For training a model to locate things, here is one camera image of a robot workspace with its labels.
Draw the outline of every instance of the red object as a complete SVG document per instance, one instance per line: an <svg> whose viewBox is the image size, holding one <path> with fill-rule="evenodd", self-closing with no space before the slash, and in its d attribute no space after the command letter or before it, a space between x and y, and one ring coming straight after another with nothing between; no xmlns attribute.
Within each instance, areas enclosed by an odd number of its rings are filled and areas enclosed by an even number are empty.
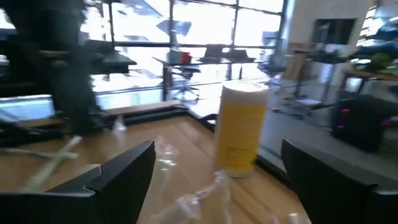
<svg viewBox="0 0 398 224"><path fill-rule="evenodd" d="M182 63L185 65L191 63L191 56L189 52L182 52Z"/></svg>

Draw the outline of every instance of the desk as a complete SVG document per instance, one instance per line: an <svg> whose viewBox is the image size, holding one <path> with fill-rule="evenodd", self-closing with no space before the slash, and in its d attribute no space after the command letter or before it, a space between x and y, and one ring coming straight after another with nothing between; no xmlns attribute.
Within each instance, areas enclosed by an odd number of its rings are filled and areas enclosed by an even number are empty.
<svg viewBox="0 0 398 224"><path fill-rule="evenodd" d="M113 52L105 55L105 58L99 64L91 66L90 74L110 74L110 73L128 73L129 65L137 65L137 62L131 60L129 57L121 55L118 52Z"/></svg>
<svg viewBox="0 0 398 224"><path fill-rule="evenodd" d="M343 70L343 80L340 85L340 90L344 90L346 88L346 83L348 78L361 78L361 84L358 88L358 93L361 92L363 86L370 78L377 78L379 80L385 81L397 81L398 75L392 73L382 73L382 72L368 72L364 70L358 70L354 68L347 68Z"/></svg>
<svg viewBox="0 0 398 224"><path fill-rule="evenodd" d="M200 61L199 58L193 58L191 60L191 63L189 64L183 64L183 63L170 63L169 60L166 58L157 58L153 57L156 61L162 63L163 65L163 84L162 84L162 90L163 90L163 101L168 100L167 95L169 94L167 92L167 89L172 87L172 75L169 72L169 67L175 67L175 66L184 66L188 67L190 65L232 65L234 63L264 63L267 62L265 60L243 60L243 61L237 61L237 60L229 60L227 58L222 58L220 61L214 60L214 61ZM242 68L239 73L239 79L242 79Z"/></svg>
<svg viewBox="0 0 398 224"><path fill-rule="evenodd" d="M139 111L137 107L124 109ZM174 202L184 194L192 194L213 182L216 170L214 134L189 116L179 116L160 121L128 126L122 143L109 132L84 138L73 152L79 158L62 164L56 173L44 184L43 190L61 184L87 170L87 164L102 164L146 139L162 136L166 143L179 150L177 168L173 171L165 189L162 207ZM64 140L39 142L24 149L35 151L56 151L65 144ZM32 157L0 157L0 190L17 190L47 161ZM268 223L277 216L281 224L288 224L287 215L292 212L305 214L297 196L273 176L256 168L245 179L231 179L231 215L234 223ZM222 212L211 201L204 201L203 220L200 223L223 224Z"/></svg>

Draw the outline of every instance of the table leg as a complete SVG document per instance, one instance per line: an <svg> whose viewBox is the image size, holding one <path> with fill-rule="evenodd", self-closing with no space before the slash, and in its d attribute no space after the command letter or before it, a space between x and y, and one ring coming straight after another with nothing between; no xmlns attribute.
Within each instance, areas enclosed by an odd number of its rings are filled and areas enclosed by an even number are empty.
<svg viewBox="0 0 398 224"><path fill-rule="evenodd" d="M348 78L349 78L349 75L343 74L343 80L341 81L340 90L345 90Z"/></svg>
<svg viewBox="0 0 398 224"><path fill-rule="evenodd" d="M169 69L167 66L163 65L163 84L162 84L162 100L167 101L167 98L169 97L169 87L171 83L171 74L169 73Z"/></svg>
<svg viewBox="0 0 398 224"><path fill-rule="evenodd" d="M242 79L242 74L243 74L243 65L241 65L241 69L239 71L239 80Z"/></svg>
<svg viewBox="0 0 398 224"><path fill-rule="evenodd" d="M322 99L321 99L321 102L324 104L326 102L326 99L328 98L331 80L333 79L335 72L336 72L336 65L334 64L334 65L332 65L332 68L329 71L328 79L325 82L325 89L323 90Z"/></svg>

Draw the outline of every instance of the window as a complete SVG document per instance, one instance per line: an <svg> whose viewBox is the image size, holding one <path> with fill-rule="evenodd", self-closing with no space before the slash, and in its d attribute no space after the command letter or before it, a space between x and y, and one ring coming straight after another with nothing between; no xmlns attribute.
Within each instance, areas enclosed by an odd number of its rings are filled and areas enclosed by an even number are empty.
<svg viewBox="0 0 398 224"><path fill-rule="evenodd" d="M205 55L206 48L180 48L185 52L190 52L192 57L200 58ZM214 83L222 82L227 78L228 65L199 65L200 73L194 73L190 83Z"/></svg>
<svg viewBox="0 0 398 224"><path fill-rule="evenodd" d="M112 3L114 39L119 42L169 42L169 1ZM111 40L109 7L89 7L82 26L90 39Z"/></svg>
<svg viewBox="0 0 398 224"><path fill-rule="evenodd" d="M362 30L361 33L359 34L360 36L364 36L368 34L368 30Z"/></svg>
<svg viewBox="0 0 398 224"><path fill-rule="evenodd" d="M0 9L0 29L15 29L3 9Z"/></svg>
<svg viewBox="0 0 398 224"><path fill-rule="evenodd" d="M239 10L235 45L274 46L279 26L280 16L247 9Z"/></svg>
<svg viewBox="0 0 398 224"><path fill-rule="evenodd" d="M236 0L209 0L209 1L224 3L224 4L236 4Z"/></svg>
<svg viewBox="0 0 398 224"><path fill-rule="evenodd" d="M364 28L369 28L369 26L370 26L371 23L372 23L372 20L373 20L372 17L365 19L365 21L363 22L362 29L364 29Z"/></svg>
<svg viewBox="0 0 398 224"><path fill-rule="evenodd" d="M284 0L240 0L239 5L269 12L282 12Z"/></svg>
<svg viewBox="0 0 398 224"><path fill-rule="evenodd" d="M179 44L231 44L235 10L211 4L174 6L174 30Z"/></svg>
<svg viewBox="0 0 398 224"><path fill-rule="evenodd" d="M92 75L94 91L115 91L128 88L161 87L162 64L153 57L165 58L167 47L116 47L123 55L137 62L128 74Z"/></svg>
<svg viewBox="0 0 398 224"><path fill-rule="evenodd" d="M369 10L368 13L366 13L366 18L374 17L375 12L376 12L376 9Z"/></svg>

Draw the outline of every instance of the wooden table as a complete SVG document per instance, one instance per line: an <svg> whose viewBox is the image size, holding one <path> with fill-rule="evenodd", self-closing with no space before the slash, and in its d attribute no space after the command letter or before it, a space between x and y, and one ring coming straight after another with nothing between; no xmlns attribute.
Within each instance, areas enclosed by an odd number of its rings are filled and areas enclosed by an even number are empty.
<svg viewBox="0 0 398 224"><path fill-rule="evenodd" d="M124 110L146 110L159 105L125 108ZM164 119L150 123L128 126L122 138L117 138L111 132L103 132L88 136L79 143L73 152L79 153L79 158L62 164L51 178L42 186L48 190L88 169L88 164L103 164L125 150L146 139L163 137L166 143L179 150L177 168L172 173L168 186L161 200L161 207L173 203L177 198L195 193L214 180L216 164L215 137L189 116ZM23 149L53 152L59 150L65 140L39 142ZM16 191L26 180L42 167L47 160L25 156L0 157L0 190ZM288 214L297 212L305 216L305 212L297 196L285 185L260 168L255 168L253 174L244 179L231 179L230 212L234 223L268 223L272 217L278 217L280 223L289 223ZM223 224L223 212L220 198L213 197L202 201L202 220L199 223ZM143 208L141 215L148 212Z"/></svg>
<svg viewBox="0 0 398 224"><path fill-rule="evenodd" d="M376 78L378 80L385 80L385 81L397 81L398 82L398 75L392 73L382 73L382 72L368 72L363 70L358 70L354 68L347 68L343 71L343 80L340 85L340 90L344 90L346 88L346 83L348 78L361 78L361 83L357 90L358 93L361 92L363 86L369 79Z"/></svg>

